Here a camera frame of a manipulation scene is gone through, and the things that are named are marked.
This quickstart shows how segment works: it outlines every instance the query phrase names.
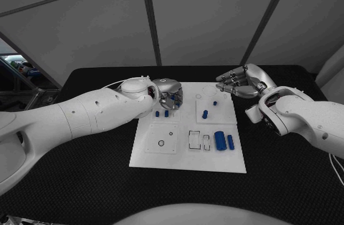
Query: blue cylinder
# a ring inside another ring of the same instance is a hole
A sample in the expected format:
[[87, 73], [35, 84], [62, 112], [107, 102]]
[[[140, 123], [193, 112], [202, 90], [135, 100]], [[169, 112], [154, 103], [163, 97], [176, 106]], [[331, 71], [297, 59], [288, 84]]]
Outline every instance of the blue cylinder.
[[207, 110], [203, 111], [203, 116], [202, 116], [203, 119], [207, 118]]
[[229, 145], [229, 149], [233, 150], [235, 149], [235, 143], [233, 143], [233, 138], [232, 135], [228, 135], [228, 145]]
[[216, 140], [216, 149], [217, 150], [226, 150], [228, 149], [228, 145], [226, 145], [226, 139], [225, 139], [223, 131], [217, 131], [215, 133], [215, 140]]

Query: black textured tabletop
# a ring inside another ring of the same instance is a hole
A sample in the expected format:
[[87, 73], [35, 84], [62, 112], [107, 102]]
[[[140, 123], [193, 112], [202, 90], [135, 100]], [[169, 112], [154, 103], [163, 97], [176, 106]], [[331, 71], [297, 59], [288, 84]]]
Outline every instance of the black textured tabletop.
[[[238, 66], [78, 69], [59, 102], [135, 76], [215, 82]], [[278, 86], [325, 97], [301, 66], [262, 66]], [[138, 120], [58, 146], [16, 187], [0, 197], [0, 211], [69, 225], [110, 225], [131, 214], [177, 203], [233, 206], [295, 225], [344, 224], [344, 187], [328, 160], [298, 134], [279, 137], [253, 124], [245, 109], [255, 99], [233, 97], [246, 174], [131, 168]]]

